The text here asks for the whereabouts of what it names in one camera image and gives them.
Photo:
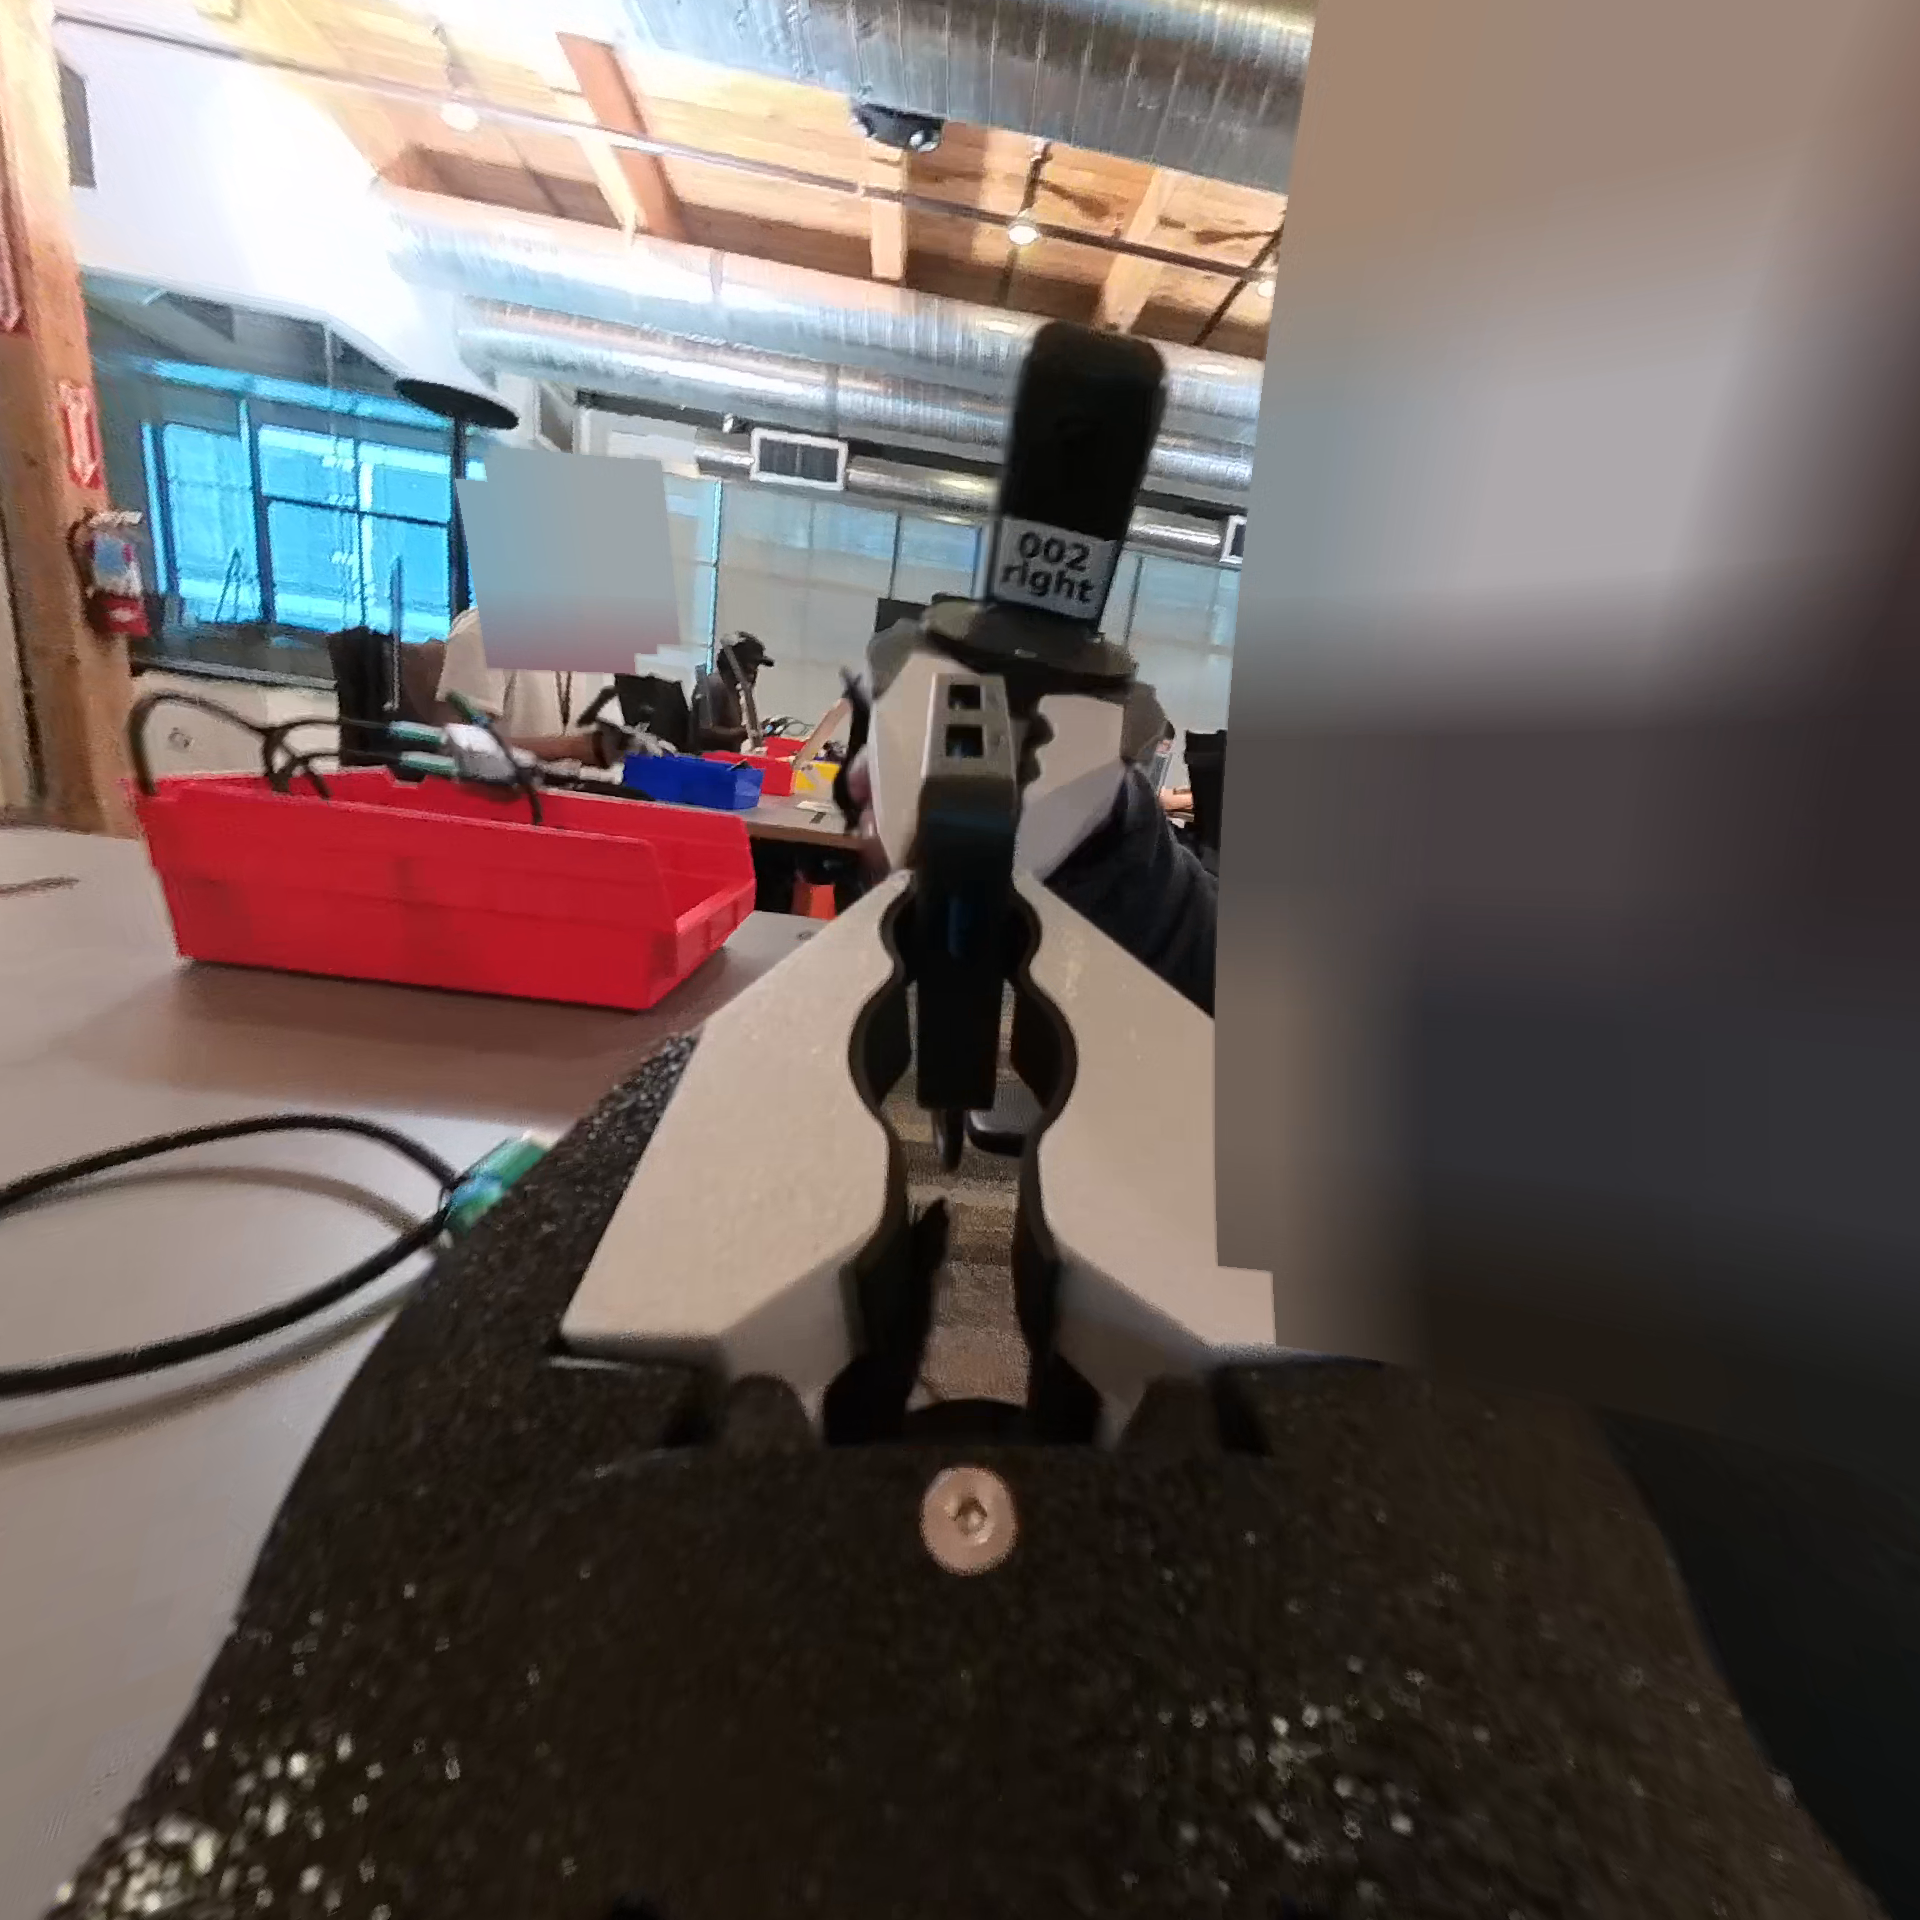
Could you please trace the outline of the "red plastic bin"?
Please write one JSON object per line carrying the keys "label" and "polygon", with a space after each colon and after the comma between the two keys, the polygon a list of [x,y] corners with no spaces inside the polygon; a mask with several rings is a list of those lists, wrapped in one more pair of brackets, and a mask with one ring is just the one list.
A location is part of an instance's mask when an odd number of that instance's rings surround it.
{"label": "red plastic bin", "polygon": [[179,774],[130,803],[182,958],[646,1011],[756,897],[718,810],[344,769],[328,798],[264,774]]}

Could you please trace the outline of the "large glass window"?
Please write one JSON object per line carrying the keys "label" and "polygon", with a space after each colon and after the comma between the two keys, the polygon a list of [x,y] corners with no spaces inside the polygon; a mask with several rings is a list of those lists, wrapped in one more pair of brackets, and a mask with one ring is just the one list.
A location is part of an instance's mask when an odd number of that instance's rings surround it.
{"label": "large glass window", "polygon": [[112,505],[139,512],[152,649],[324,678],[324,634],[440,639],[450,432],[320,319],[86,272]]}

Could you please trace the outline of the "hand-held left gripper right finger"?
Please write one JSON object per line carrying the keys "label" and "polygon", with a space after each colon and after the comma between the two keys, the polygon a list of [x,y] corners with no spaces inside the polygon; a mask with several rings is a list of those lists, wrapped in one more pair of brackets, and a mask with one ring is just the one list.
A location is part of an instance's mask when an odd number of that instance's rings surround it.
{"label": "hand-held left gripper right finger", "polygon": [[1216,1257],[1214,1021],[1041,880],[1027,982],[1063,1024],[1063,1089],[1038,1136],[1058,1286],[1051,1349],[1115,1442],[1145,1390],[1278,1349],[1274,1277]]}

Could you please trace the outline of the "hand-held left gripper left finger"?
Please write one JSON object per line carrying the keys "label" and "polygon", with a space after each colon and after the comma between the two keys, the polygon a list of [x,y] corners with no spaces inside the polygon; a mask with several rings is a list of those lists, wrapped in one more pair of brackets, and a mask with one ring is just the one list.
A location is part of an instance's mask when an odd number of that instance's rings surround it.
{"label": "hand-held left gripper left finger", "polygon": [[753,982],[679,1083],[561,1319],[571,1359],[766,1378],[824,1432],[906,1432],[950,1248],[886,1098],[911,1064],[898,873]]}

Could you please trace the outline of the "person's right forearm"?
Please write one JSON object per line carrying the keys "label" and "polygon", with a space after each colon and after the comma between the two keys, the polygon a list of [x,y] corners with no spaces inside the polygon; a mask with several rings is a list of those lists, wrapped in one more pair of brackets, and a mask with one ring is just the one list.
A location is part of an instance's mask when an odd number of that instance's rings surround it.
{"label": "person's right forearm", "polygon": [[1175,834],[1145,774],[1128,766],[1105,821],[1047,878],[1073,912],[1183,994],[1216,1010],[1216,875]]}

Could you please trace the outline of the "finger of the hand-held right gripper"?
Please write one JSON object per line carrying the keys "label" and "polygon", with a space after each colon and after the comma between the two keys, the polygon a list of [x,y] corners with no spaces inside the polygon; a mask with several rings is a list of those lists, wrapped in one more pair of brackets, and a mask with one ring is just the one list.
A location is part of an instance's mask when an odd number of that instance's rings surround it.
{"label": "finger of the hand-held right gripper", "polygon": [[880,873],[911,864],[919,832],[934,681],[967,664],[1010,678],[1017,658],[1003,651],[953,656],[922,629],[887,629],[868,646],[868,841]]}
{"label": "finger of the hand-held right gripper", "polygon": [[1154,693],[1047,695],[1024,736],[1024,871],[1057,873],[1096,838],[1159,739]]}

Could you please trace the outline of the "black floor lamp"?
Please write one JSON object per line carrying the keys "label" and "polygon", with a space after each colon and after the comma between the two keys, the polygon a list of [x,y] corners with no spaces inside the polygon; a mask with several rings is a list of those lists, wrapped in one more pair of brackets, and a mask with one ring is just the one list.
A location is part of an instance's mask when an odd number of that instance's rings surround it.
{"label": "black floor lamp", "polygon": [[449,425],[449,458],[450,477],[455,481],[467,477],[470,457],[474,455],[481,435],[513,434],[521,425],[519,413],[489,392],[470,390],[419,375],[401,375],[393,381],[393,390],[407,405],[438,415]]}

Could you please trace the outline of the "silver ventilation duct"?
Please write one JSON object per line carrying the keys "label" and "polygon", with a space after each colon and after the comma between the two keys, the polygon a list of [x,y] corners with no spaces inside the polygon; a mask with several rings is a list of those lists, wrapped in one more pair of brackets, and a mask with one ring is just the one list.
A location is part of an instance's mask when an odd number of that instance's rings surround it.
{"label": "silver ventilation duct", "polygon": [[768,79],[1282,190],[1313,5],[632,1],[641,43]]}
{"label": "silver ventilation duct", "polygon": [[937,397],[1008,402],[1042,314],[903,289],[649,232],[386,190],[388,259],[459,312],[475,373],[696,407],[753,373],[880,376]]}

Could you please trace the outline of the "red fire extinguisher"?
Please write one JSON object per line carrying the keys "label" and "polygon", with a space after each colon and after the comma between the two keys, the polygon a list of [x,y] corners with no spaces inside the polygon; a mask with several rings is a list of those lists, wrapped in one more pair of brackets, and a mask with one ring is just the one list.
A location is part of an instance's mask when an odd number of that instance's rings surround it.
{"label": "red fire extinguisher", "polygon": [[144,512],[104,509],[76,521],[68,552],[79,570],[87,625],[106,639],[154,634],[143,566]]}

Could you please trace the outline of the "black hdmi adapter box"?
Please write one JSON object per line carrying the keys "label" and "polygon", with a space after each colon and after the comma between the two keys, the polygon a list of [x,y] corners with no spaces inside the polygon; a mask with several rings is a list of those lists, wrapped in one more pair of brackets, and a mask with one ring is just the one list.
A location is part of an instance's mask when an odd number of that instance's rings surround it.
{"label": "black hdmi adapter box", "polygon": [[966,1155],[969,1115],[998,1096],[1001,1002],[1031,933],[1016,848],[1012,829],[942,829],[914,875],[916,1102],[944,1170]]}

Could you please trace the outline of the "blue plastic bin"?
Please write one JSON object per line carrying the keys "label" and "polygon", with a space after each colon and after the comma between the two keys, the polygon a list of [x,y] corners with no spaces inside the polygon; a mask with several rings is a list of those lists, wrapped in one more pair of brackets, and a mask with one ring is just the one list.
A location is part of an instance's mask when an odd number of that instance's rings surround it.
{"label": "blue plastic bin", "polygon": [[762,802],[763,774],[755,758],[632,751],[619,781],[659,803],[751,810]]}

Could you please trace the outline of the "black computer monitor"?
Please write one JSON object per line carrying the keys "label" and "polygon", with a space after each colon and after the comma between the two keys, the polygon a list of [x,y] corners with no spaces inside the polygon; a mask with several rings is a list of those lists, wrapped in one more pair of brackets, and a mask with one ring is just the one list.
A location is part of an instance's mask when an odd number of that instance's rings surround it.
{"label": "black computer monitor", "polygon": [[372,751],[375,742],[403,719],[401,643],[379,629],[344,629],[328,634],[328,662],[344,742],[356,751]]}

